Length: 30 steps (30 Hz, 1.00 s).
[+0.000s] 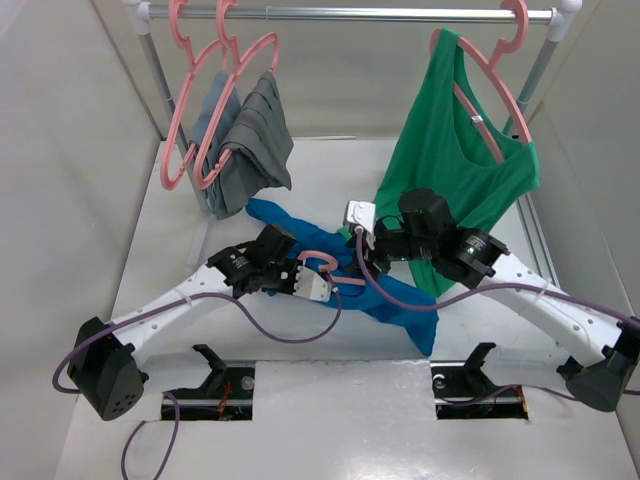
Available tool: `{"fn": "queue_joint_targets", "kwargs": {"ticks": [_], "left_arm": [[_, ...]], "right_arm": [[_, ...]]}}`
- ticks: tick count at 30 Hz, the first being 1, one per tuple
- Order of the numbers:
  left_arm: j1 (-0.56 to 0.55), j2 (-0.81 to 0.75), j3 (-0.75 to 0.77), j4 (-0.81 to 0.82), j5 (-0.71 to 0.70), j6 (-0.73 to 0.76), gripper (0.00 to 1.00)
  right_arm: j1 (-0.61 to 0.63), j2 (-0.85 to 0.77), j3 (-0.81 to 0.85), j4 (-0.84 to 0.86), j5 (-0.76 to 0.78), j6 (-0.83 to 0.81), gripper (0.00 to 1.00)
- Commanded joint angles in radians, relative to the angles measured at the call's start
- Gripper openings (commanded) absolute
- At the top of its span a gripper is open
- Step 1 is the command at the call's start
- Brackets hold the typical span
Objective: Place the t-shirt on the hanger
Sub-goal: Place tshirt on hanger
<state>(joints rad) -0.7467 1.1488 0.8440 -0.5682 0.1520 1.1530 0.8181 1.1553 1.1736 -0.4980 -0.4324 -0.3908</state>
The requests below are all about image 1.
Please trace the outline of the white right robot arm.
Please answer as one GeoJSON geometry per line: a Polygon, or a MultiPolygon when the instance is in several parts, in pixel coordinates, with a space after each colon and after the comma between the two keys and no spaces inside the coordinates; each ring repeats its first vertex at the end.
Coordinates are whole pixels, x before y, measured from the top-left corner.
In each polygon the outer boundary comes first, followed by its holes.
{"type": "Polygon", "coordinates": [[[530,270],[507,246],[479,228],[463,227],[431,189],[401,195],[394,228],[373,205],[359,255],[382,271],[391,263],[426,260],[465,287],[464,298],[489,297],[548,335],[569,354],[557,369],[581,403],[612,412],[639,364],[639,320],[573,297],[530,270]]]}

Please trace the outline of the blue t shirt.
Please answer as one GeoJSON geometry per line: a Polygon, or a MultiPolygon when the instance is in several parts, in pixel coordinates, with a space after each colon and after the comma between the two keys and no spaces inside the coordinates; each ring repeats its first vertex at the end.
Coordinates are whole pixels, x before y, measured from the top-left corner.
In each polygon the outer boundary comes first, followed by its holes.
{"type": "MultiPolygon", "coordinates": [[[[327,232],[307,221],[290,216],[276,203],[252,198],[245,210],[249,216],[267,225],[276,225],[291,234],[297,243],[289,255],[296,257],[307,250],[328,254],[337,260],[334,273],[339,277],[357,278],[357,273],[347,270],[355,257],[355,250],[347,246],[347,240],[339,233],[327,232]]],[[[411,305],[433,305],[435,299],[428,293],[382,274],[377,283],[397,300],[411,305]]],[[[435,311],[417,312],[404,309],[383,297],[370,284],[340,284],[339,293],[333,294],[326,305],[330,308],[363,312],[381,323],[402,327],[417,349],[425,356],[433,352],[438,314],[435,311]]]]}

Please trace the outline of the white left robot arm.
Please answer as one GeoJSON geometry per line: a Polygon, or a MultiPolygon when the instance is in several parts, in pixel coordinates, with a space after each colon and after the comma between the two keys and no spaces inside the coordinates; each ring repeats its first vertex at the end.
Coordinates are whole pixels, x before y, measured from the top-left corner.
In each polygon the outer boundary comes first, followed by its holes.
{"type": "Polygon", "coordinates": [[[259,290],[296,291],[300,261],[290,257],[290,234],[266,226],[259,236],[227,247],[194,274],[139,311],[108,323],[93,317],[79,329],[67,374],[104,421],[128,412],[144,395],[222,387],[226,365],[206,344],[182,353],[162,348],[213,310],[259,290]]]}

